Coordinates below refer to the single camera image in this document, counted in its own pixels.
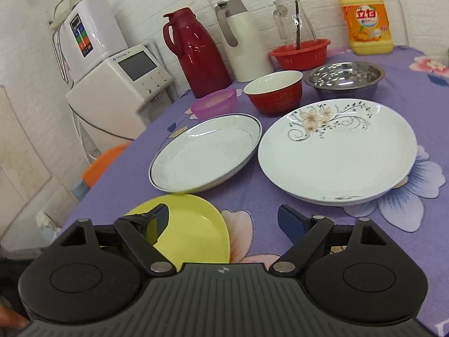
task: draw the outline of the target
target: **red thermos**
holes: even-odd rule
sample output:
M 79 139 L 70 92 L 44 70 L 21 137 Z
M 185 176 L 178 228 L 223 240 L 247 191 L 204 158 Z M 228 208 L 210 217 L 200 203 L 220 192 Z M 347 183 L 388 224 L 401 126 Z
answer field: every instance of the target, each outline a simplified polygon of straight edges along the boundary
M 197 99 L 221 90 L 231 84 L 228 70 L 217 46 L 207 30 L 196 20 L 190 8 L 185 7 L 164 17 L 163 35 L 168 49 L 178 56 L 181 68 Z M 173 29 L 173 42 L 168 28 Z

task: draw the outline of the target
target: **pink plastic bowl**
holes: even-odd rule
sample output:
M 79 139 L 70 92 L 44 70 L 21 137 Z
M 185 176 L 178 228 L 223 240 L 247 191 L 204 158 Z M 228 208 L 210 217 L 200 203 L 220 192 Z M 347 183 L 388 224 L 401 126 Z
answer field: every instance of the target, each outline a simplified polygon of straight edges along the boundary
M 200 120 L 233 113 L 237 107 L 237 91 L 233 87 L 215 91 L 197 99 L 190 110 Z

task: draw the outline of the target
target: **glass pitcher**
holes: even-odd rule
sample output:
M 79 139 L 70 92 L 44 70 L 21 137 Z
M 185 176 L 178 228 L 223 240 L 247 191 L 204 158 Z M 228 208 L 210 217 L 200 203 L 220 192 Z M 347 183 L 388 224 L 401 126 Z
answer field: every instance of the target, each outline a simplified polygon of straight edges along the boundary
M 298 0 L 298 4 L 296 4 L 296 0 L 276 0 L 274 4 L 276 10 L 273 13 L 273 19 L 285 46 L 293 44 L 296 46 L 297 41 L 300 41 L 301 46 L 308 46 L 312 42 L 316 42 L 317 37 L 300 0 Z

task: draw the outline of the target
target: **vine pattern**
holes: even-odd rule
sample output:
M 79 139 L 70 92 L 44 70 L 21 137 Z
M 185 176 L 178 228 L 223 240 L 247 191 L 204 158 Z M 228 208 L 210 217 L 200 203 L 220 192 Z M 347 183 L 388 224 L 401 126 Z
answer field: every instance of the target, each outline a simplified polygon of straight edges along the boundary
M 326 131 L 344 127 L 349 130 L 366 130 L 373 116 L 371 107 L 363 101 L 354 101 L 339 109 L 336 104 L 319 104 L 308 106 L 304 111 L 295 110 L 288 115 L 290 120 L 288 137 L 294 142 L 302 142 L 310 137 L 311 133 L 318 133 L 324 138 Z

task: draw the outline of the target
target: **red handle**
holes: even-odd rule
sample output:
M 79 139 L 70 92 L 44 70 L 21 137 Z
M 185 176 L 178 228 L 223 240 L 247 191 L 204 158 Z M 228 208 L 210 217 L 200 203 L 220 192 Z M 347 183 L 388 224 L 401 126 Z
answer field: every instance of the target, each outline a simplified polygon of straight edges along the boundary
M 174 54 L 176 54 L 178 58 L 181 58 L 182 49 L 179 48 L 176 44 L 174 44 L 171 41 L 170 33 L 168 32 L 169 26 L 172 26 L 172 25 L 173 25 L 173 22 L 170 22 L 170 21 L 167 24 L 165 24 L 162 29 L 162 34 L 164 36 L 165 44 L 167 44 L 168 49 L 170 49 Z

